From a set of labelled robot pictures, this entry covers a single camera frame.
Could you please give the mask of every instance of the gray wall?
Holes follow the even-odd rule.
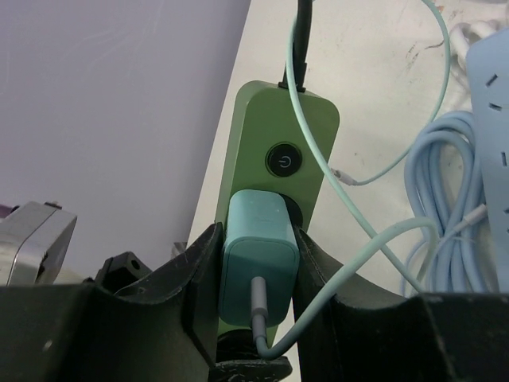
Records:
[[[249,3],[0,2],[0,203],[77,213],[66,267],[187,240]]]

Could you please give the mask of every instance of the outlet slot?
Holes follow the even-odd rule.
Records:
[[[494,103],[490,103],[490,108],[495,110],[495,111],[501,111],[502,110],[502,107],[499,106],[499,105],[495,105]]]
[[[496,74],[494,74],[493,77],[490,78],[490,80],[486,83],[486,88],[489,88],[490,86],[492,86],[497,78],[499,78],[499,77]]]

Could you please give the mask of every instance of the power strip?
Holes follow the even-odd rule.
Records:
[[[509,29],[472,45],[466,64],[499,289],[508,292]]]

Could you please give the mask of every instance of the light blue charger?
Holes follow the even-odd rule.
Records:
[[[245,189],[230,199],[219,300],[227,324],[251,324],[251,280],[266,280],[267,326],[286,317],[299,268],[299,251],[284,199]]]

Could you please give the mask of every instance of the table surface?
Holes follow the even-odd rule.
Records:
[[[250,80],[277,82],[285,61],[295,0],[256,0],[251,3],[243,37],[189,242],[214,220],[236,92]],[[451,28],[461,21],[503,20],[505,5],[481,1],[437,0]],[[424,127],[440,90],[444,49],[440,29],[418,0],[363,0],[314,3],[306,87],[330,99],[339,109],[341,123],[330,165],[357,179],[378,173],[403,152]],[[469,97],[455,80],[441,114],[468,110]],[[444,158],[453,186],[460,181],[460,159]],[[412,217],[403,165],[377,182],[348,189],[353,201],[379,232]],[[311,237],[341,263],[349,261],[368,237],[350,216],[328,183],[321,187],[311,226]],[[409,232],[393,240],[400,259],[420,239]],[[400,276],[389,261],[377,254],[359,271],[373,283],[398,293]],[[280,326],[280,337],[293,322],[291,312]],[[288,380],[300,380],[295,347],[288,354],[295,369]]]

